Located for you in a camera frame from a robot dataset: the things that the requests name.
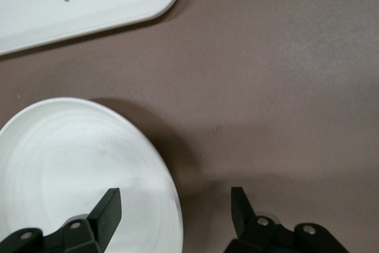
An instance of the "brown tabletop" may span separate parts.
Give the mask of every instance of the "brown tabletop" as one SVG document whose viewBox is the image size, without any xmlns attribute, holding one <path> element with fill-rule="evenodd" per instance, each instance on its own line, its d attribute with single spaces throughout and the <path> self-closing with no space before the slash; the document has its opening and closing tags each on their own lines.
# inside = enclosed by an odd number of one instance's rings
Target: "brown tabletop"
<svg viewBox="0 0 379 253">
<path fill-rule="evenodd" d="M 378 251 L 378 0 L 177 0 L 148 23 L 0 59 L 0 126 L 79 97 L 153 142 L 185 253 L 235 237 L 233 185 L 289 229 L 319 223 L 351 252 Z"/>
</svg>

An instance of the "screw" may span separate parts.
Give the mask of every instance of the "screw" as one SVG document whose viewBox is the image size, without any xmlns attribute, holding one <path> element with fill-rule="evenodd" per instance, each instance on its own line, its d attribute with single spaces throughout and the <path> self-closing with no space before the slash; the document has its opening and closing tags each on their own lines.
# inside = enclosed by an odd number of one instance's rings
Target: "screw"
<svg viewBox="0 0 379 253">
<path fill-rule="evenodd" d="M 21 236 L 20 236 L 20 239 L 28 239 L 28 238 L 31 238 L 33 236 L 33 233 L 30 232 L 30 231 L 27 231 L 25 233 L 23 233 Z"/>
<path fill-rule="evenodd" d="M 71 229 L 75 229 L 75 228 L 80 227 L 80 225 L 81 225 L 80 222 L 74 222 L 73 224 L 70 225 L 70 228 L 71 228 Z"/>
<path fill-rule="evenodd" d="M 308 234 L 314 235 L 316 234 L 316 230 L 312 225 L 304 225 L 303 230 Z"/>
<path fill-rule="evenodd" d="M 268 226 L 268 220 L 266 220 L 264 217 L 260 217 L 258 219 L 258 223 L 263 226 Z"/>
</svg>

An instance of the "white tray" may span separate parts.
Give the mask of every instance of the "white tray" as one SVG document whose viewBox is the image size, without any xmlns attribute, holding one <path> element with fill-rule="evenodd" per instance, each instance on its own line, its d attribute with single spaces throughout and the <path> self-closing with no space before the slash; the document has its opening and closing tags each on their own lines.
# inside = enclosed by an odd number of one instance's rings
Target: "white tray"
<svg viewBox="0 0 379 253">
<path fill-rule="evenodd" d="M 0 131 L 0 241 L 45 235 L 120 188 L 122 218 L 107 253 L 180 253 L 181 209 L 162 158 L 129 121 L 86 100 L 31 105 Z"/>
<path fill-rule="evenodd" d="M 0 55 L 155 18 L 175 0 L 0 0 Z"/>
</svg>

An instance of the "round plate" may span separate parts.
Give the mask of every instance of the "round plate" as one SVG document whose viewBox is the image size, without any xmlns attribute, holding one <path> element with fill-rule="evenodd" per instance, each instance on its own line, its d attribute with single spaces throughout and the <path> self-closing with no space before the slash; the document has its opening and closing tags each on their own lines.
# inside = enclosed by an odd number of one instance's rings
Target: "round plate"
<svg viewBox="0 0 379 253">
<path fill-rule="evenodd" d="M 50 234 L 88 214 L 109 188 L 120 188 L 123 216 L 107 253 L 182 252 L 174 182 L 124 117 L 87 100 L 54 98 L 0 131 L 0 240 L 28 227 Z"/>
</svg>

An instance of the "white dish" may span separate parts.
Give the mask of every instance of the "white dish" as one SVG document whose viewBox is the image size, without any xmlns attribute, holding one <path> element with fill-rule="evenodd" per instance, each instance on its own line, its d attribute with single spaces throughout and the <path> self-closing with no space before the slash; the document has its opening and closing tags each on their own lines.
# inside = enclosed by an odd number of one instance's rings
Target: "white dish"
<svg viewBox="0 0 379 253">
<path fill-rule="evenodd" d="M 87 100 L 54 98 L 27 107 L 0 131 L 0 240 L 27 227 L 50 234 L 116 187 L 123 216 L 107 253 L 182 252 L 174 182 L 122 116 Z"/>
<path fill-rule="evenodd" d="M 155 18 L 175 0 L 1 0 L 0 55 Z"/>
</svg>

